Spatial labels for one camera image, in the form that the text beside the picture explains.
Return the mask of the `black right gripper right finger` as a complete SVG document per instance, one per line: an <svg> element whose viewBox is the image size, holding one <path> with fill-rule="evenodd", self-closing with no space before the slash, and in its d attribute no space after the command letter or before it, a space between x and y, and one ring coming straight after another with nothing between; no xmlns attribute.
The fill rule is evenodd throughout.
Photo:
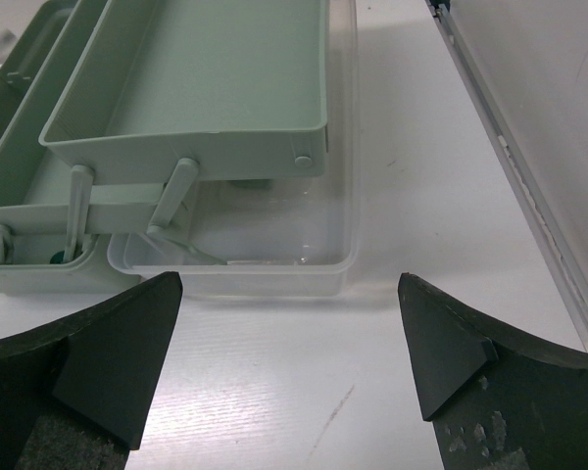
<svg viewBox="0 0 588 470"><path fill-rule="evenodd" d="M446 469L588 469L588 353L401 275L421 416Z"/></svg>

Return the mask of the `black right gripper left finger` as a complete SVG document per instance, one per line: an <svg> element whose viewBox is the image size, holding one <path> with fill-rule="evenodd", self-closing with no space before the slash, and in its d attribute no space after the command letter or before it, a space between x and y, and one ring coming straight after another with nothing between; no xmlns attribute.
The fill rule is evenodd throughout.
<svg viewBox="0 0 588 470"><path fill-rule="evenodd" d="M0 339L0 469L123 469L139 449L183 293L164 272Z"/></svg>

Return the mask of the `large green handled screwdriver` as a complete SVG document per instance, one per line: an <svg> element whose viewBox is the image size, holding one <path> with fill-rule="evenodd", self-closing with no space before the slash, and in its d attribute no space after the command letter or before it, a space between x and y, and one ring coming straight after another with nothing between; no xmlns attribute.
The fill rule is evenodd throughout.
<svg viewBox="0 0 588 470"><path fill-rule="evenodd" d="M60 251L50 258L51 264L62 264L64 262L65 252Z"/></svg>

